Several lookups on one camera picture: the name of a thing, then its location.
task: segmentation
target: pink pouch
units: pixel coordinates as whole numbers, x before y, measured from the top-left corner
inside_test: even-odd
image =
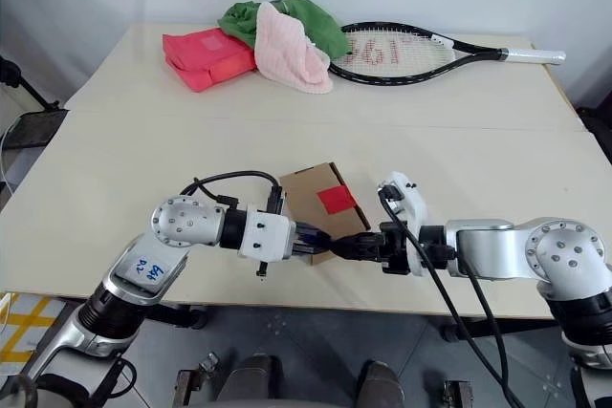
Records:
[[[255,69],[253,50],[221,29],[162,37],[165,62],[193,91]]]

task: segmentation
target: white racket grip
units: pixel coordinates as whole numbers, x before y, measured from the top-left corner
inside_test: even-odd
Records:
[[[520,50],[517,48],[504,48],[502,52],[508,62],[530,62],[532,64],[562,64],[565,61],[565,52],[546,52],[543,50]]]

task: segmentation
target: floor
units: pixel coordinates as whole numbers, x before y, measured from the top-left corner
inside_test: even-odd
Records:
[[[499,387],[464,342],[447,343],[436,318],[363,311],[217,307],[202,330],[147,321],[127,353],[138,369],[136,387],[109,408],[168,408],[181,369],[195,368],[208,352],[221,358],[222,372],[254,353],[278,356],[287,398],[349,407],[362,364],[386,362],[399,375],[406,407],[439,403],[445,379],[471,382],[474,407],[507,406]],[[478,339],[496,362],[491,338]],[[506,335],[511,387],[530,408],[571,408],[571,368],[557,328]],[[194,393],[191,403],[214,397],[222,379]]]

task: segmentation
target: handwritten label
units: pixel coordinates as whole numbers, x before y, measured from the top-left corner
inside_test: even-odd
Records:
[[[136,262],[134,266],[136,273],[141,276],[146,276],[149,281],[153,281],[155,284],[164,278],[164,269],[156,263],[150,262],[146,258],[141,258]]]

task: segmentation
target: white table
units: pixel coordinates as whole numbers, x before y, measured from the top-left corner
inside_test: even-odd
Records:
[[[540,66],[474,65],[404,88],[335,79],[325,97],[252,74],[194,95],[163,64],[159,40],[142,49],[157,57],[131,63],[129,43],[71,99],[72,112],[0,214],[1,288],[89,295],[155,205],[194,175],[283,175],[323,161],[337,163],[373,225],[385,220],[376,185],[398,170],[419,184],[432,223],[559,216],[612,241],[612,167]],[[480,80],[486,88],[474,89]],[[240,179],[215,190],[263,206],[268,186]],[[265,280],[256,268],[230,251],[194,249],[166,299],[448,313],[430,279],[385,275],[375,264],[292,260],[270,266]],[[460,313],[482,315],[468,282],[443,277]],[[535,281],[482,284],[499,316],[550,317]]]

